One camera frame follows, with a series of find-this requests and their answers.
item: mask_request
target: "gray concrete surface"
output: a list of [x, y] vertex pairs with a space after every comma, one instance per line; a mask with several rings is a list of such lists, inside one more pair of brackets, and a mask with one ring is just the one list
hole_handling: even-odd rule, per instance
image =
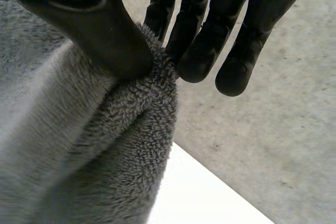
[[[143, 21], [149, 0], [123, 1]], [[246, 7], [209, 77], [179, 81], [176, 143], [275, 223], [336, 222], [335, 7], [335, 0], [298, 0], [239, 97], [220, 95], [214, 79]]]

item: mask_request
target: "finger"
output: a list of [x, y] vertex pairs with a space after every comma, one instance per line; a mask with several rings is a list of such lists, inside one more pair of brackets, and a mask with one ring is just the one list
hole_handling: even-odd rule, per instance
[[249, 0], [237, 39], [216, 77], [217, 89], [234, 97], [245, 89], [276, 22], [296, 0]]
[[202, 30], [178, 63], [178, 73], [188, 82], [209, 74], [222, 51], [246, 0], [211, 0]]
[[180, 13], [167, 44], [167, 52], [178, 61], [201, 27], [208, 0], [182, 0]]
[[152, 53], [122, 0], [18, 1], [56, 26], [111, 75], [136, 79], [150, 71]]
[[172, 18], [175, 0], [151, 0], [144, 23], [155, 33], [160, 41], [164, 40]]

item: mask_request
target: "gloved hand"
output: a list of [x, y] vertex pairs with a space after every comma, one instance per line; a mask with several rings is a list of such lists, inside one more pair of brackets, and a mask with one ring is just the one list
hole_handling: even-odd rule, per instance
[[[245, 1], [211, 0], [207, 20], [202, 25], [208, 0], [182, 0], [167, 45], [182, 79], [196, 83], [206, 78]], [[245, 90], [274, 25], [295, 1], [249, 0], [237, 39], [216, 77], [216, 86], [221, 93], [234, 97]], [[151, 0], [147, 9], [145, 24], [161, 40], [165, 37], [174, 4], [175, 0]]]

